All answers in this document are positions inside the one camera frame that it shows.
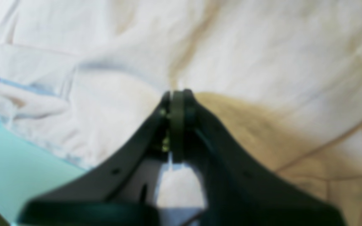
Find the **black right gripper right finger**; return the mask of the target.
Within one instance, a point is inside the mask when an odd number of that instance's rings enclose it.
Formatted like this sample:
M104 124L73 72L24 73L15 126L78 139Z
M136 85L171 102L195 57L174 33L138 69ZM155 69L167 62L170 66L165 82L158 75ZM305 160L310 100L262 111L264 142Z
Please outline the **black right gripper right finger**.
M207 201L201 226L345 226L339 210L300 191L248 154L220 120L184 90L186 162Z

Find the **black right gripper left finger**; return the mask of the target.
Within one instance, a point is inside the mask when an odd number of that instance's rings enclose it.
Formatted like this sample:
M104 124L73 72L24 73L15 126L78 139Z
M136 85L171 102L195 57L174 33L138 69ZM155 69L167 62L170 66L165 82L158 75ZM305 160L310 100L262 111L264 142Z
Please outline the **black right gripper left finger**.
M184 93L166 92L152 114L118 150L83 176L22 209L21 226L160 226L155 206L162 167L171 149L182 159Z

